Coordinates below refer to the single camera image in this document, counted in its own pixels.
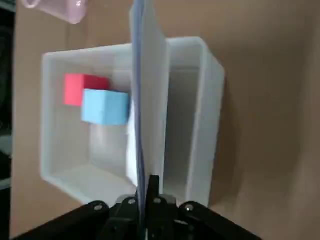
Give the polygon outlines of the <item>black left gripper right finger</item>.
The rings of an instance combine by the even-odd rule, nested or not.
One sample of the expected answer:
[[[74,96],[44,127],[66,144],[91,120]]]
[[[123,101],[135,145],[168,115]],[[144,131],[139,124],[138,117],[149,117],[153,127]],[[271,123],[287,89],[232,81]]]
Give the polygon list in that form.
[[[177,206],[175,197],[160,194],[158,175],[149,177],[145,217],[149,240],[260,239],[198,202],[187,201]]]

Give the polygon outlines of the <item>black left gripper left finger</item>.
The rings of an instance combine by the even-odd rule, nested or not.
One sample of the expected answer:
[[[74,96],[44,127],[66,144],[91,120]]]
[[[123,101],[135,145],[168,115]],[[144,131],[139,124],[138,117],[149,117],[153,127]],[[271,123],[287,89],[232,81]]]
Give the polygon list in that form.
[[[110,207],[95,200],[52,219],[15,240],[143,240],[138,195],[122,195]]]

